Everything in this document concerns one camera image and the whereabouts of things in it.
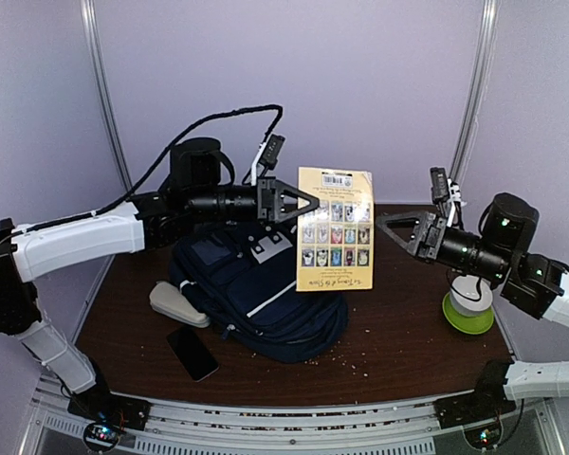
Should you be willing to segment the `yellow paperback booklet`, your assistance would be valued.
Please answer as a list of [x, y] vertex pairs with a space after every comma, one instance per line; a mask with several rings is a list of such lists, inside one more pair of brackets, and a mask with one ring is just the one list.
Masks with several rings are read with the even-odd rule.
[[373, 175], [300, 167], [298, 188], [319, 199], [297, 218], [299, 292], [370, 290], [374, 286]]

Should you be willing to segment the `navy blue student backpack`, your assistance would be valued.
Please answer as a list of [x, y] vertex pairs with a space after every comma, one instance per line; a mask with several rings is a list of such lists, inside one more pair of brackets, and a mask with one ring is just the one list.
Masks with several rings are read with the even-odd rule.
[[169, 278], [224, 339], [292, 364], [331, 348], [348, 326], [343, 294], [297, 291], [296, 265], [294, 226], [216, 223], [174, 245]]

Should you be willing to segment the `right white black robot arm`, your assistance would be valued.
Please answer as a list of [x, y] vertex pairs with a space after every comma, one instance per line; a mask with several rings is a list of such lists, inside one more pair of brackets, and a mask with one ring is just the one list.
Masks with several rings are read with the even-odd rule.
[[[569, 265], [533, 254], [538, 211], [508, 192], [496, 194], [477, 234], [448, 227], [429, 211], [382, 214], [376, 226], [408, 254], [482, 279], [534, 319], [569, 328]], [[473, 417], [487, 418], [503, 403], [569, 397], [569, 361], [490, 361], [468, 396]]]

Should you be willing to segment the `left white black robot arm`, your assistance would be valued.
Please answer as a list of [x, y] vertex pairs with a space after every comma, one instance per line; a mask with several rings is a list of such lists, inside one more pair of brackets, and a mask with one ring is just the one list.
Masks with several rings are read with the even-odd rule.
[[170, 172], [157, 191], [128, 195], [111, 209], [38, 225], [0, 221], [0, 334], [16, 337], [63, 382], [74, 402], [98, 421], [118, 398], [101, 370], [61, 335], [38, 307], [35, 279], [54, 270], [120, 253], [168, 246], [209, 221], [281, 223], [317, 209], [318, 197], [258, 171], [271, 170], [281, 136], [263, 142], [250, 181], [221, 181], [234, 171], [218, 140], [197, 137], [170, 150]]

